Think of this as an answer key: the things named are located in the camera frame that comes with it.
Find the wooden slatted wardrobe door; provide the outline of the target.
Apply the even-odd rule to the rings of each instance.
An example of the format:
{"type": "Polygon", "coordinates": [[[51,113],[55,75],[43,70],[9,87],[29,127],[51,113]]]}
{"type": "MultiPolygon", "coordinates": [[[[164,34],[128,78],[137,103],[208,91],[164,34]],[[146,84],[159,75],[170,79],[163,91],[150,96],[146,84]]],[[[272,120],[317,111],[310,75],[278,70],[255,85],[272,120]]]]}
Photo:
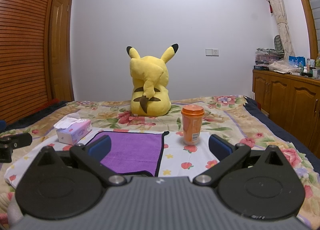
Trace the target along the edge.
{"type": "Polygon", "coordinates": [[[1,119],[11,124],[52,99],[48,46],[53,0],[1,0],[1,119]]]}

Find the purple and grey microfiber towel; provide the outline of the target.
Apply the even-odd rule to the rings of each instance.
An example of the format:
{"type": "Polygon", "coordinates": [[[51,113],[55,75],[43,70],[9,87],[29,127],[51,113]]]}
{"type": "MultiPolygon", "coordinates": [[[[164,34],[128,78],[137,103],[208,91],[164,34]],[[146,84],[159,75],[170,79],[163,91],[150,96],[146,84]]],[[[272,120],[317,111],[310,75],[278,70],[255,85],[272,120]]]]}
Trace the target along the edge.
{"type": "Polygon", "coordinates": [[[101,163],[121,175],[158,176],[164,151],[165,137],[169,133],[140,133],[102,131],[88,143],[103,135],[111,138],[111,151],[101,163]]]}

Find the brown wooden sideboard cabinet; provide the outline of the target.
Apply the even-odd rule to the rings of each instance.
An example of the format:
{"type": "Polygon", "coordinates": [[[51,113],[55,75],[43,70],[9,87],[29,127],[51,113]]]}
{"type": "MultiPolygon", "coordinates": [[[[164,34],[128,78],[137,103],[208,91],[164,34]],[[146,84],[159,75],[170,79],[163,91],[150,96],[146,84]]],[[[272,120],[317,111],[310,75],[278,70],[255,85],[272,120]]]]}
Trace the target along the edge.
{"type": "Polygon", "coordinates": [[[253,70],[252,91],[269,119],[319,157],[319,80],[253,70]]]}

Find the blue printed gift bag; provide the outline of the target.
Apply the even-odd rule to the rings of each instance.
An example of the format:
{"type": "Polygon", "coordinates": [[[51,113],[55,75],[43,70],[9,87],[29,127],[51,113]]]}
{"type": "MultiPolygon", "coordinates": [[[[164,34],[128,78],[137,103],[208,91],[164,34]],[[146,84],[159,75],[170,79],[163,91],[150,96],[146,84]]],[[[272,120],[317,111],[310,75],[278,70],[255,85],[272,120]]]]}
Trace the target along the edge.
{"type": "Polygon", "coordinates": [[[298,57],[289,56],[289,61],[294,63],[299,68],[303,68],[306,66],[305,57],[302,57],[302,56],[298,56],[298,57]]]}

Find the white wall switch socket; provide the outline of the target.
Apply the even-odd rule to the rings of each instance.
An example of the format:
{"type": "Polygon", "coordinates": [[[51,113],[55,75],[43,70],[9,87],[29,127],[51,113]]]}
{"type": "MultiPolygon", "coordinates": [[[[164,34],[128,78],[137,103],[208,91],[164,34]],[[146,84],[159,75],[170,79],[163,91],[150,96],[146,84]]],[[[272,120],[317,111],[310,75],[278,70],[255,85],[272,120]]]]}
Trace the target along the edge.
{"type": "Polygon", "coordinates": [[[205,55],[207,57],[218,57],[219,50],[218,49],[205,49],[205,55]]]}

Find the beige patterned curtain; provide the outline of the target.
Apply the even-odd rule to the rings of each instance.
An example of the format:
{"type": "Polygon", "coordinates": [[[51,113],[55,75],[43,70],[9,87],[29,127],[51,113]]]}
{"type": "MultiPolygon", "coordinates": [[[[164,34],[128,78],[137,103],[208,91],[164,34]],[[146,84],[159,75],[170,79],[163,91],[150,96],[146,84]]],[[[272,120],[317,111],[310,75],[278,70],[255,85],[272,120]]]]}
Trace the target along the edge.
{"type": "Polygon", "coordinates": [[[291,36],[289,32],[289,25],[283,0],[269,0],[277,22],[277,27],[284,50],[284,58],[288,59],[289,56],[294,56],[291,36]]]}

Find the green woven hand fan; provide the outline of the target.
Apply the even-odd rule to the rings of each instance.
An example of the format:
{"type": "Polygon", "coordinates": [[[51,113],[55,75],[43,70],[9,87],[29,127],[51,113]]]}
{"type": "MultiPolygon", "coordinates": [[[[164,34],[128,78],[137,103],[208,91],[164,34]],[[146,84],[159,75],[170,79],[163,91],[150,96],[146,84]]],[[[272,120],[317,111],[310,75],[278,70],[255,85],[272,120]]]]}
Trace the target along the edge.
{"type": "Polygon", "coordinates": [[[274,49],[276,51],[283,51],[283,45],[281,42],[280,35],[276,35],[274,38],[274,49]]]}

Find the beige folded cloth pile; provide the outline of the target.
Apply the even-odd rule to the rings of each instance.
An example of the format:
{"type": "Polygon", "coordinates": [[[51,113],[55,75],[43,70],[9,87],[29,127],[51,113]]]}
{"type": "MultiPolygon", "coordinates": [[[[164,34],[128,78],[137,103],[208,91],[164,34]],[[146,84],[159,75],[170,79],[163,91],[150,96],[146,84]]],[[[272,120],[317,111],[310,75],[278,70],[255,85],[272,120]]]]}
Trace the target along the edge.
{"type": "Polygon", "coordinates": [[[300,73],[301,68],[296,65],[293,61],[289,61],[287,59],[281,59],[276,62],[272,62],[268,65],[270,71],[278,72],[278,73],[291,73],[297,72],[300,73]]]}

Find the orange lidded plastic cup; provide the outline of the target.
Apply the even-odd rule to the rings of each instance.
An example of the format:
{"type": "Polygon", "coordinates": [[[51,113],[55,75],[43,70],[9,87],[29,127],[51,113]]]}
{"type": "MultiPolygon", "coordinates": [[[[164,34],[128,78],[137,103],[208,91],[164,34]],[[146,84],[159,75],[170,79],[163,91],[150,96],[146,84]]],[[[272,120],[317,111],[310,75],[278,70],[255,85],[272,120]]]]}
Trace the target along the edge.
{"type": "Polygon", "coordinates": [[[204,117],[204,108],[195,104],[185,105],[181,110],[181,114],[184,143],[197,145],[204,117]]]}

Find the purple tissue box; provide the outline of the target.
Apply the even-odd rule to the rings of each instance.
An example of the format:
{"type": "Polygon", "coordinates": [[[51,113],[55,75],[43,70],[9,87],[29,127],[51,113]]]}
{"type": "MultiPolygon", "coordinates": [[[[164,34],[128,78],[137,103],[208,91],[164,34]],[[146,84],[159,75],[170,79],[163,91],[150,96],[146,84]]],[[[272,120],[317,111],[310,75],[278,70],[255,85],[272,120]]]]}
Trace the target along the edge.
{"type": "Polygon", "coordinates": [[[90,119],[78,116],[65,116],[54,124],[58,141],[63,144],[75,145],[92,130],[90,119]]]}

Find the stack of folded fabrics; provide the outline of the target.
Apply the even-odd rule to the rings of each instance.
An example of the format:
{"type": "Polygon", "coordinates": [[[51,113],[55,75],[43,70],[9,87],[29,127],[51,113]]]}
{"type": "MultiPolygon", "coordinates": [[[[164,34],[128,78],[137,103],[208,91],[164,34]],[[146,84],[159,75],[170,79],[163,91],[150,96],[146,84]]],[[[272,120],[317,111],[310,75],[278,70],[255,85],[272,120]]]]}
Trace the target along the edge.
{"type": "Polygon", "coordinates": [[[255,52],[256,65],[269,65],[284,58],[284,50],[257,48],[255,52]]]}

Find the floral bed blanket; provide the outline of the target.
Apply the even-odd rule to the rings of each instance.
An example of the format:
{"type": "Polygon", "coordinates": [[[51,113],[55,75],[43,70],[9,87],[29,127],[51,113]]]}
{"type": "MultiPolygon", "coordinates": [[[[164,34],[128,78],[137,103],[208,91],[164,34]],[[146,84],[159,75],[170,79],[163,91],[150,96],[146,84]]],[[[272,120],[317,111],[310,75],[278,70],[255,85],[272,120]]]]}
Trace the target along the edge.
{"type": "Polygon", "coordinates": [[[241,142],[254,150],[277,145],[293,166],[306,191],[299,219],[312,229],[319,228],[319,159],[299,140],[267,118],[254,100],[241,95],[174,101],[167,115],[155,118],[133,116],[128,101],[73,101],[57,104],[9,125],[3,136],[27,132],[32,135],[33,141],[30,146],[15,150],[11,163],[1,165],[2,223],[7,223],[7,208],[22,168],[29,164],[41,146],[55,142],[54,124],[67,114],[76,112],[80,117],[90,119],[92,134],[101,131],[169,131],[172,137],[181,139],[181,110],[188,104],[204,108],[201,127],[204,134],[216,134],[231,144],[241,142]]]}

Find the yellow Pikachu plush toy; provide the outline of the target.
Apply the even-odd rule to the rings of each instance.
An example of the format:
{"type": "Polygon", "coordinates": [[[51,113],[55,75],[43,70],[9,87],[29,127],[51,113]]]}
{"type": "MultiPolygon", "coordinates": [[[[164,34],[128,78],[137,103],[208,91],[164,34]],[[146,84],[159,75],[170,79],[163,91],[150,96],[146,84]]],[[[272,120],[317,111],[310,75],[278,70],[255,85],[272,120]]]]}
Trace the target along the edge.
{"type": "Polygon", "coordinates": [[[167,85],[169,72],[167,62],[178,51],[178,44],[168,47],[161,58],[141,57],[131,46],[126,48],[130,60],[130,75],[133,82],[131,112],[135,116],[158,117],[171,109],[167,85]]]}

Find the brown wooden room door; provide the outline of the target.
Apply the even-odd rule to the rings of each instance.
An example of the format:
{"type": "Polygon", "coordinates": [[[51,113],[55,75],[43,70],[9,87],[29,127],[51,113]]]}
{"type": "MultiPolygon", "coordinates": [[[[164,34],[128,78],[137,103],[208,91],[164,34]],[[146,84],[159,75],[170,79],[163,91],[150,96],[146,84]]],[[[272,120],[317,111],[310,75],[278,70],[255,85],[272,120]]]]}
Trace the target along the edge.
{"type": "Polygon", "coordinates": [[[49,24],[49,71],[52,96],[73,101],[70,58],[72,0],[53,0],[49,24]]]}

